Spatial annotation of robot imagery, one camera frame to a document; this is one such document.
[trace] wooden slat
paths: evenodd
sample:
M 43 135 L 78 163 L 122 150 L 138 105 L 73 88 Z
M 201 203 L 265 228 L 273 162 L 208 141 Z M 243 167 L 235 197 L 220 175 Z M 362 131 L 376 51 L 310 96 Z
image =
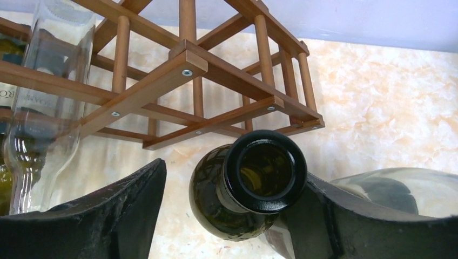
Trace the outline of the wooden slat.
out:
M 197 41 L 197 45 L 202 47 L 204 50 L 210 50 L 221 44 L 223 41 L 238 34 L 251 24 L 252 22 L 250 22 L 250 20 L 238 13 L 206 35 L 202 36 Z
M 0 81 L 96 105 L 104 105 L 118 96 L 118 94 L 111 91 L 65 78 L 54 77 L 44 72 L 28 69 L 5 61 L 0 61 Z M 205 120 L 204 118 L 157 104 L 147 104 L 135 111 L 134 114 L 184 126 L 189 126 L 195 122 L 202 122 Z M 219 130 L 218 133 L 230 137 L 239 137 L 242 134 L 246 134 L 247 131 L 242 128 L 228 126 Z
M 193 71 L 193 75 L 191 77 L 182 75 L 185 69 Z M 103 127 L 148 104 L 151 99 L 154 100 L 169 93 L 207 70 L 207 61 L 190 51 L 185 51 L 166 61 L 151 71 L 148 76 L 85 117 L 82 122 L 81 137 L 96 133 Z
M 265 8 L 257 4 L 256 0 L 225 0 L 230 6 L 236 9 L 250 21 L 254 21 L 258 15 L 264 15 L 266 18 L 268 34 L 271 39 L 280 44 L 293 57 L 297 57 L 299 53 L 309 51 L 306 45 L 302 45 L 283 25 L 278 22 Z
M 300 134 L 300 133 L 304 133 L 308 131 L 313 131 L 315 129 L 317 130 L 319 128 L 324 128 L 324 127 L 325 127 L 325 122 L 321 118 L 318 120 L 311 120 L 308 122 L 303 122 L 302 126 L 300 127 L 287 126 L 287 127 L 277 129 L 276 131 L 286 136 L 291 136 L 291 135 L 296 135 L 296 134 Z
M 272 66 L 276 66 L 280 64 L 280 52 L 274 53 L 271 55 Z M 242 69 L 243 71 L 247 72 L 248 74 L 254 76 L 255 74 L 261 73 L 261 62 L 256 62 L 247 66 L 246 68 Z
M 121 0 L 119 3 L 122 7 L 133 13 L 140 13 L 152 0 Z M 94 36 L 93 53 L 99 53 L 115 36 L 117 24 L 108 20 L 103 21 L 97 26 Z
M 119 139 L 119 140 L 136 142 L 136 143 L 143 143 L 143 141 L 148 141 L 152 139 L 152 137 L 146 134 L 130 132 L 130 131 L 123 131 L 123 130 L 115 129 L 115 128 L 102 128 L 101 130 L 94 133 L 93 135 L 98 136 L 98 137 Z
M 106 58 L 104 56 L 101 56 L 101 55 L 92 55 L 92 58 L 91 58 L 91 65 L 93 66 L 96 66 L 96 67 L 100 67 L 101 69 L 105 69 L 105 70 L 108 70 L 108 71 L 111 71 L 113 72 L 113 70 L 115 69 L 115 61 L 113 59 L 109 59 L 109 58 Z M 140 69 L 136 69 L 134 67 L 130 67 L 128 66 L 127 67 L 127 77 L 129 78 L 132 78 L 132 79 L 135 79 L 137 81 L 140 81 L 142 80 L 144 77 L 146 77 L 148 75 L 148 73 L 140 70 Z
M 143 143 L 143 148 L 152 150 L 169 146 L 171 144 L 212 132 L 221 126 L 233 125 L 244 121 L 247 118 L 258 117 L 270 113 L 272 111 L 267 109 L 268 107 L 273 106 L 277 108 L 281 105 L 282 102 L 278 98 L 268 97 L 264 100 L 215 116 L 202 123 L 194 124 L 151 141 L 146 141 Z
M 117 23 L 119 16 L 130 20 L 131 30 L 164 46 L 172 48 L 178 43 L 178 37 L 160 26 L 148 21 L 142 16 L 113 2 L 112 0 L 73 0 L 75 3 L 88 8 L 108 20 Z
M 300 104 L 291 97 L 277 91 L 260 81 L 257 78 L 247 74 L 237 67 L 229 64 L 221 58 L 209 53 L 201 47 L 192 44 L 188 40 L 183 40 L 176 48 L 172 49 L 169 56 L 189 50 L 204 60 L 208 61 L 208 72 L 203 77 L 234 90 L 253 100 L 261 100 L 270 96 L 277 96 L 285 102 L 285 108 L 281 112 L 296 117 L 302 121 L 309 121 L 321 118 L 321 115 L 310 108 Z
M 26 42 L 29 38 L 30 28 L 0 17 L 0 33 Z

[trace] wine rack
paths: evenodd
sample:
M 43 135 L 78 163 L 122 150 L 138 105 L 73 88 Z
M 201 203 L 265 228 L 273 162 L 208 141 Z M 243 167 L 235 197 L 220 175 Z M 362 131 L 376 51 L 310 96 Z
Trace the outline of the wine rack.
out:
M 253 118 L 274 111 L 289 116 L 290 125 L 277 129 L 285 135 L 325 126 L 322 115 L 316 111 L 307 63 L 307 45 L 286 30 L 269 13 L 262 1 L 225 0 L 238 14 L 199 39 L 196 36 L 195 0 L 179 1 L 178 36 L 138 15 L 152 0 L 123 0 L 119 4 L 112 0 L 73 1 L 104 17 L 96 28 L 91 64 L 113 72 L 112 90 L 103 90 L 4 61 L 0 61 L 0 80 L 100 105 L 83 118 L 82 137 L 98 135 L 139 142 L 145 149 L 157 149 L 208 132 L 239 137 L 253 130 Z M 239 69 L 209 52 L 252 24 L 257 38 L 258 62 Z M 127 57 L 130 31 L 168 48 L 169 59 L 150 72 L 129 67 Z M 29 29 L 0 18 L 0 33 L 24 38 L 29 34 Z M 101 56 L 99 52 L 115 36 L 114 60 Z M 270 53 L 269 37 L 279 45 L 279 52 Z M 58 40 L 55 45 L 63 51 L 75 47 Z M 299 102 L 293 58 L 299 63 L 306 105 Z M 275 89 L 273 67 L 276 65 L 281 65 L 286 94 Z M 262 80 L 254 77 L 258 73 L 261 73 Z M 126 77 L 137 80 L 127 90 Z M 243 96 L 242 107 L 213 118 L 204 118 L 202 77 L 240 93 Z M 158 105 L 158 98 L 189 81 L 193 82 L 194 114 Z M 148 117 L 148 134 L 108 127 L 131 113 Z M 186 127 L 158 137 L 156 127 L 160 120 Z M 243 128 L 232 126 L 239 122 L 244 122 Z

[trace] marble wall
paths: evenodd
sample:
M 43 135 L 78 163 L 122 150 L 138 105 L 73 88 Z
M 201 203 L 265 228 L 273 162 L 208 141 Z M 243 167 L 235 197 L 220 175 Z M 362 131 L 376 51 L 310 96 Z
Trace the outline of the marble wall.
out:
M 17 22 L 30 17 L 1 13 Z M 167 28 L 178 33 L 177 28 Z M 199 30 L 198 35 L 207 31 Z M 336 179 L 386 167 L 424 167 L 458 174 L 458 54 L 395 49 L 304 39 L 318 111 L 326 128 L 292 137 L 302 148 L 309 170 Z M 277 46 L 271 44 L 272 52 Z M 257 61 L 255 36 L 239 34 L 212 50 L 238 67 Z M 114 57 L 114 42 L 103 51 Z M 132 33 L 129 65 L 151 71 L 167 49 Z M 300 85 L 298 65 L 295 63 Z M 277 87 L 284 91 L 279 67 Z M 93 67 L 90 84 L 110 89 L 111 73 Z M 304 103 L 301 87 L 301 101 Z M 209 118 L 241 105 L 241 97 L 204 81 Z M 192 112 L 190 85 L 160 99 L 162 105 Z M 96 107 L 87 106 L 86 113 Z M 273 128 L 288 119 L 272 113 L 256 119 L 256 128 Z M 146 132 L 145 118 L 130 115 L 112 127 Z M 160 134 L 181 126 L 160 124 Z M 188 205 L 188 183 L 194 166 L 211 149 L 234 138 L 209 133 L 157 151 L 140 144 L 87 137 L 59 176 L 53 203 L 87 194 L 121 179 L 155 158 L 167 162 L 163 205 L 151 247 L 151 258 L 281 258 L 260 239 L 221 241 L 207 233 Z

